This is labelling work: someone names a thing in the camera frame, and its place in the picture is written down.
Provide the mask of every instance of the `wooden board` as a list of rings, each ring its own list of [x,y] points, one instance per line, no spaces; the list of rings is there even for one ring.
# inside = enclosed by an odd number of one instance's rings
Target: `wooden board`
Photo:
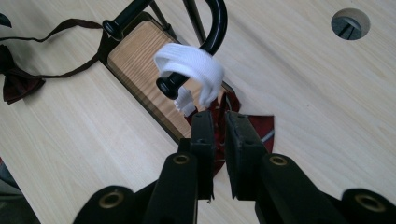
[[[137,25],[108,55],[108,67],[120,82],[176,139],[189,137],[191,127],[167,99],[155,81],[158,69],[154,54],[166,43],[175,42],[152,21]]]

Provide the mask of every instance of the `wood grain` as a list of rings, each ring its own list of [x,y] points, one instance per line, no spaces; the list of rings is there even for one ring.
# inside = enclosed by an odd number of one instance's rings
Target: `wood grain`
[[[0,27],[0,36],[40,36],[70,17],[112,19],[127,4],[4,0],[0,10],[14,28]],[[396,203],[396,2],[226,4],[229,27],[216,58],[243,113],[276,116],[275,152],[293,158],[336,198],[345,189],[366,188]],[[158,5],[177,36],[197,45],[181,2]],[[197,5],[207,30],[210,12],[205,1]],[[346,41],[332,32],[332,16],[345,8],[370,19],[364,38]],[[57,74],[92,56],[99,38],[99,32],[76,29],[43,45],[7,45],[23,68]],[[15,105],[0,104],[0,114],[0,156],[43,223],[72,222],[109,184],[142,188],[177,147],[101,64],[77,77],[49,80]],[[251,203],[231,200],[224,170],[215,188],[212,204],[200,202],[200,223],[257,223]]]
[[[191,127],[155,84],[158,69],[152,60],[166,43],[175,42],[151,21],[143,21],[108,55],[108,66],[122,84],[177,139],[189,137]]]

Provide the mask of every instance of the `black metal hook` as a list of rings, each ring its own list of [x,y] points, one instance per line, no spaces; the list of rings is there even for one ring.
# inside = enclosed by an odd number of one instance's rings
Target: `black metal hook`
[[[227,30],[227,9],[223,0],[205,1],[209,5],[212,12],[212,28],[210,29],[209,35],[205,39],[205,42],[202,44],[200,49],[203,49],[209,54],[214,55],[219,49]],[[134,0],[121,12],[121,14],[116,19],[114,19],[114,21],[104,21],[104,29],[113,38],[121,41],[123,39],[122,32],[126,26],[152,2],[152,0]],[[195,28],[200,26],[200,20],[196,18],[198,14],[193,12],[193,10],[196,11],[196,7],[194,8],[194,6],[195,4],[193,4],[192,7],[186,7],[186,9],[189,11],[190,16],[195,16],[195,18],[191,18],[191,22]],[[166,97],[175,100],[178,97],[178,89],[188,79],[188,77],[185,77],[181,74],[173,73],[169,77],[158,78],[156,84]]]

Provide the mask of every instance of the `black strap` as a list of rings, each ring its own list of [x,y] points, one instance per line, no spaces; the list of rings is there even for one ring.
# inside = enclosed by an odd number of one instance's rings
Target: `black strap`
[[[37,39],[34,37],[3,37],[0,38],[0,41],[16,39],[16,40],[25,40],[25,41],[36,41],[36,42],[44,42],[49,39],[51,36],[58,34],[59,32],[75,27],[80,26],[88,29],[102,29],[102,26],[93,21],[84,21],[78,19],[69,19],[67,21],[63,21],[59,24],[53,31],[51,31],[46,37],[42,39]],[[102,39],[100,41],[99,49],[103,46],[106,41],[107,35],[103,30]],[[0,74],[4,74],[6,76],[5,84],[3,87],[3,98],[4,101],[8,104],[12,104],[14,102],[19,101],[21,98],[33,93],[42,87],[45,81],[42,78],[62,78],[62,77],[71,77],[77,73],[80,73],[89,67],[91,67],[94,63],[98,61],[98,52],[96,52],[90,60],[85,62],[82,66],[74,69],[73,71],[64,73],[59,76],[49,76],[49,75],[31,75],[22,69],[20,69],[12,58],[12,55],[8,49],[8,47],[1,45],[0,46]]]

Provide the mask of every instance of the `white cloth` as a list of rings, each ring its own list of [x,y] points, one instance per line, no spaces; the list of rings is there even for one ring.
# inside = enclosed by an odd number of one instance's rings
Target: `white cloth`
[[[180,87],[180,89],[178,89],[178,97],[175,100],[175,106],[178,111],[183,112],[185,117],[188,117],[192,112],[194,112],[195,105],[191,91],[184,87]]]
[[[192,46],[169,43],[154,55],[154,62],[160,71],[160,77],[169,77],[176,72],[200,82],[202,84],[198,100],[200,105],[210,107],[212,101],[217,98],[224,78],[224,69],[206,51]],[[180,110],[188,105],[185,99],[189,97],[184,95],[186,92],[185,89],[179,90],[179,96],[175,101]]]

